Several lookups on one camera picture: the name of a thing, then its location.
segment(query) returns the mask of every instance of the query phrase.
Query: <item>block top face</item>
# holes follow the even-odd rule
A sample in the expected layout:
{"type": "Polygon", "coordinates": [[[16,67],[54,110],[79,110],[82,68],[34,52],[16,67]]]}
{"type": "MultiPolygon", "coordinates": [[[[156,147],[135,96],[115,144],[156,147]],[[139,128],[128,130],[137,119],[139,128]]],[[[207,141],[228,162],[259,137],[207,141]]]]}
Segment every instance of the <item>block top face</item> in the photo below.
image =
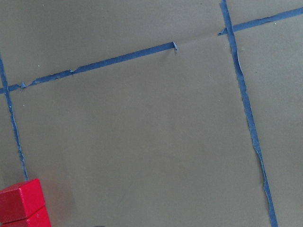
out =
{"type": "Polygon", "coordinates": [[[14,184],[0,191],[0,222],[28,218],[44,205],[39,179],[14,184]]]}

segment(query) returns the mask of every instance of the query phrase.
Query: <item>red cube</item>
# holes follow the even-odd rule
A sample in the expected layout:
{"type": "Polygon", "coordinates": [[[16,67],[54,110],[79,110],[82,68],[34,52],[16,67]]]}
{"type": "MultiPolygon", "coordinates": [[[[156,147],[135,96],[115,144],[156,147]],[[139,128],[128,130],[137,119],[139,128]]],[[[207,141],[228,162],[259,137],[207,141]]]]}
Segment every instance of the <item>red cube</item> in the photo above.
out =
{"type": "Polygon", "coordinates": [[[0,191],[0,222],[29,218],[45,206],[39,179],[14,184],[0,191]]]}
{"type": "Polygon", "coordinates": [[[2,227],[51,227],[51,223],[49,221],[46,208],[42,207],[29,218],[9,222],[4,224],[2,227]]]}

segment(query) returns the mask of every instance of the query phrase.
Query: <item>red block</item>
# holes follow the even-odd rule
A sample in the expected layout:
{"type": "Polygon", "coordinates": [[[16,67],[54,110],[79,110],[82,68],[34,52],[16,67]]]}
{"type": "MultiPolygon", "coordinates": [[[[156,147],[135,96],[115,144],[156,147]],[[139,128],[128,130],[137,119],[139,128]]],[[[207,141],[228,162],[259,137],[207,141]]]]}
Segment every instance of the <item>red block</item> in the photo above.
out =
{"type": "Polygon", "coordinates": [[[29,218],[4,224],[2,227],[51,227],[46,208],[41,208],[29,218]]]}
{"type": "Polygon", "coordinates": [[[14,184],[0,191],[0,222],[29,218],[45,206],[39,179],[14,184]]]}

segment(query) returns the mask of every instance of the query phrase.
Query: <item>blue tape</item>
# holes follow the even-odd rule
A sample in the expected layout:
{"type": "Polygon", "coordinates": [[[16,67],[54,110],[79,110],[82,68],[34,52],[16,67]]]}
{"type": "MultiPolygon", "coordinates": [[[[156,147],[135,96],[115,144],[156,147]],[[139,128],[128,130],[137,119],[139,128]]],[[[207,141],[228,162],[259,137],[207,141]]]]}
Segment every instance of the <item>blue tape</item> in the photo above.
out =
{"type": "MultiPolygon", "coordinates": [[[[117,64],[123,61],[127,61],[127,60],[131,60],[131,59],[135,59],[135,58],[139,58],[139,57],[143,57],[146,55],[150,55],[153,53],[157,53],[157,52],[161,52],[161,51],[165,51],[165,50],[169,50],[169,49],[175,49],[175,51],[178,51],[178,47],[176,45],[175,42],[170,42],[167,44],[162,44],[159,46],[154,46],[151,48],[147,48],[144,50],[140,50],[140,51],[136,51],[133,53],[128,53],[125,55],[121,55],[115,58],[111,58],[111,59],[107,59],[107,60],[103,60],[103,61],[99,61],[96,63],[92,63],[89,65],[84,65],[84,66],[80,66],[78,67],[76,70],[66,70],[66,71],[62,71],[62,72],[58,72],[52,75],[48,75],[48,76],[44,76],[44,77],[40,77],[35,79],[34,81],[32,81],[28,86],[22,82],[20,85],[19,84],[14,84],[8,87],[9,91],[15,91],[18,89],[24,89],[26,87],[30,87],[36,84],[40,84],[40,83],[45,83],[48,81],[53,81],[55,79],[60,79],[60,78],[64,78],[67,76],[71,76],[77,73],[82,73],[82,72],[86,72],[86,71],[90,71],[90,70],[94,70],[94,69],[98,69],[98,68],[102,68],[108,65],[113,65],[113,64],[117,64]]],[[[0,94],[4,94],[5,93],[5,89],[4,88],[0,88],[0,94]]]]}
{"type": "Polygon", "coordinates": [[[29,178],[28,178],[28,174],[27,174],[27,168],[26,168],[26,165],[25,165],[25,159],[24,159],[22,147],[21,147],[21,144],[20,144],[19,132],[18,132],[16,121],[15,121],[13,103],[12,103],[11,98],[10,98],[8,82],[6,80],[4,65],[3,65],[3,61],[2,61],[1,56],[0,56],[0,76],[1,76],[2,85],[3,85],[2,91],[5,94],[6,103],[8,105],[11,125],[12,125],[14,135],[15,135],[15,140],[16,140],[16,144],[17,144],[17,148],[18,148],[19,159],[20,159],[20,162],[21,162],[21,167],[22,167],[22,170],[23,170],[24,179],[26,181],[28,181],[29,178]]]}
{"type": "Polygon", "coordinates": [[[221,8],[222,8],[222,13],[223,13],[223,18],[224,18],[224,21],[225,21],[225,25],[226,25],[226,28],[227,28],[229,43],[230,43],[230,46],[231,46],[231,49],[232,49],[233,63],[234,63],[237,78],[238,78],[238,83],[239,83],[239,87],[240,87],[240,91],[241,91],[241,96],[242,96],[242,99],[243,99],[243,105],[244,105],[246,118],[247,118],[247,121],[248,121],[248,126],[249,126],[249,129],[250,129],[250,136],[251,136],[251,139],[252,139],[253,147],[256,151],[256,154],[257,154],[257,156],[260,160],[260,164],[261,164],[262,175],[263,175],[263,180],[264,180],[263,188],[264,188],[264,191],[265,191],[266,196],[267,196],[267,201],[268,201],[268,206],[269,206],[270,223],[271,223],[272,227],[278,227],[278,223],[277,223],[277,220],[276,220],[275,209],[274,209],[274,204],[273,204],[273,200],[272,200],[271,193],[270,193],[270,188],[269,188],[269,184],[268,184],[268,180],[267,180],[264,161],[263,161],[263,157],[262,157],[262,153],[261,153],[261,147],[260,147],[260,143],[259,143],[259,139],[258,139],[257,129],[256,129],[256,125],[255,125],[253,115],[252,115],[252,110],[251,110],[251,106],[250,106],[250,99],[249,99],[248,94],[246,92],[246,84],[245,84],[245,80],[244,80],[244,75],[243,75],[243,72],[241,70],[241,66],[240,66],[240,63],[239,63],[237,43],[236,43],[236,39],[235,39],[235,36],[234,36],[234,32],[233,32],[233,28],[232,28],[232,21],[231,21],[230,14],[229,14],[229,11],[228,11],[228,8],[227,8],[226,0],[222,0],[221,8]]]}
{"type": "MultiPolygon", "coordinates": [[[[303,14],[303,7],[294,9],[294,10],[290,10],[287,12],[279,13],[279,14],[271,16],[271,17],[265,17],[262,19],[252,20],[252,21],[248,21],[248,22],[241,23],[238,25],[234,25],[232,28],[233,28],[234,32],[237,32],[237,31],[244,30],[246,28],[259,26],[259,25],[262,25],[262,24],[265,24],[268,22],[282,20],[282,19],[289,18],[289,17],[295,17],[295,16],[298,16],[301,14],[303,14]]],[[[226,34],[227,34],[227,28],[225,28],[221,32],[219,32],[218,35],[226,35],[226,34]]]]}

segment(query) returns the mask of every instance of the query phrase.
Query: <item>gray cardboard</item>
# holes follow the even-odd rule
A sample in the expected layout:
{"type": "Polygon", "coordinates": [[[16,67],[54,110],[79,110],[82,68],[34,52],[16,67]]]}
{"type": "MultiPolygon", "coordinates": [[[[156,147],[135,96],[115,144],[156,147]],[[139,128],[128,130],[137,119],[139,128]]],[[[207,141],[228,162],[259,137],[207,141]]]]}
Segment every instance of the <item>gray cardboard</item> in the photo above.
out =
{"type": "Polygon", "coordinates": [[[303,223],[302,22],[294,17],[236,33],[280,226],[303,223]]]}
{"type": "Polygon", "coordinates": [[[12,93],[54,226],[269,223],[227,44],[180,42],[12,93]]]}
{"type": "MultiPolygon", "coordinates": [[[[11,93],[53,227],[270,226],[220,1],[0,2],[9,84],[175,41],[11,93]]],[[[302,7],[228,1],[233,23],[302,7]]],[[[302,17],[236,33],[280,227],[302,225],[302,17]]],[[[0,188],[22,181],[0,95],[0,188]]]]}

